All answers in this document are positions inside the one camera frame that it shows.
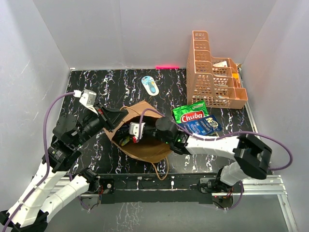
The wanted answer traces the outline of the green Chuba cassava chips bag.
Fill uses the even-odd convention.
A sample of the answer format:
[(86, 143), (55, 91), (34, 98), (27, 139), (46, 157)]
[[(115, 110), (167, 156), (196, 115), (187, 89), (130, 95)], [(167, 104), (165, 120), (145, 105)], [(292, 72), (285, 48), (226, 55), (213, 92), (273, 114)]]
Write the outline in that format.
[(204, 101), (198, 101), (190, 105), (184, 105), (173, 110), (176, 123), (182, 124), (198, 120), (209, 115)]

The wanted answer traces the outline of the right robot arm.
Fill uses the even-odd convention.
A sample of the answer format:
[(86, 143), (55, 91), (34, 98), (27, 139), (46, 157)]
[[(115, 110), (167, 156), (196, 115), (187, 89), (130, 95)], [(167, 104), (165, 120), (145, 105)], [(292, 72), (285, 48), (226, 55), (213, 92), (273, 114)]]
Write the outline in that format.
[(141, 123), (138, 138), (143, 137), (164, 142), (179, 155), (207, 154), (232, 159), (233, 163), (222, 167), (215, 178), (199, 181), (200, 192), (230, 192), (236, 183), (246, 178), (264, 180), (267, 177), (272, 150), (253, 134), (225, 138), (202, 136), (186, 132), (168, 117), (161, 117), (154, 126)]

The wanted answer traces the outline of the blue Burts chips bag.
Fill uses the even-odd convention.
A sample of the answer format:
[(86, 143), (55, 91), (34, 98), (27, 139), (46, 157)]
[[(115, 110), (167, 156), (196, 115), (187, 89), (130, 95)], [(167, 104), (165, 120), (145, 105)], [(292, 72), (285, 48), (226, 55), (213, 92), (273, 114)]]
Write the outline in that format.
[(188, 132), (198, 135), (210, 135), (222, 130), (221, 124), (217, 121), (214, 115), (180, 123), (179, 125)]

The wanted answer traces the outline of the brown paper bag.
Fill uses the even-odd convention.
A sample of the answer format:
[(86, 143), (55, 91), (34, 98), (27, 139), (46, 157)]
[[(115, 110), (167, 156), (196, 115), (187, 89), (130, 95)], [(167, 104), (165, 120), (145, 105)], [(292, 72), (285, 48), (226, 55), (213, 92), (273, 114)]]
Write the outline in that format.
[[(155, 168), (156, 175), (159, 180), (164, 180), (168, 173), (169, 173), (169, 161), (168, 161), (168, 155), (171, 153), (171, 150), (168, 146), (168, 144), (161, 142), (154, 138), (142, 138), (139, 142), (129, 142), (128, 144), (121, 146), (116, 141), (116, 133), (120, 131), (120, 128), (123, 125), (129, 125), (130, 122), (139, 121), (140, 116), (142, 113), (143, 119), (142, 121), (145, 122), (146, 119), (150, 120), (150, 124), (154, 125), (155, 122), (162, 118), (163, 115), (159, 113), (157, 110), (155, 110), (148, 102), (146, 101), (140, 101), (139, 103), (132, 105), (132, 106), (123, 106), (121, 109), (125, 109), (128, 112), (128, 115), (124, 117), (120, 121), (120, 124), (116, 127), (116, 129), (112, 132), (108, 132), (107, 130), (104, 130), (109, 140), (118, 147), (122, 152), (124, 152), (129, 157), (145, 161)], [(159, 163), (160, 161), (165, 160), (166, 161), (166, 173), (163, 177), (161, 177), (158, 173), (158, 170), (156, 170), (156, 163)]]

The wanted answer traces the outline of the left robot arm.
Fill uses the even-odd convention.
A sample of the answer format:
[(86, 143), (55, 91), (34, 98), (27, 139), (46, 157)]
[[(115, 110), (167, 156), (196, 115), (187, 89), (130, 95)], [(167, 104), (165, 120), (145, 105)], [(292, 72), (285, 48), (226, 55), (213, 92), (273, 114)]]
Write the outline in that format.
[(66, 186), (51, 190), (81, 155), (78, 150), (90, 138), (105, 129), (112, 132), (127, 116), (127, 110), (96, 105), (81, 122), (74, 115), (61, 116), (53, 129), (50, 146), (39, 168), (20, 199), (0, 213), (0, 222), (14, 232), (43, 232), (52, 217), (79, 195), (99, 189), (98, 175), (89, 168), (80, 171)]

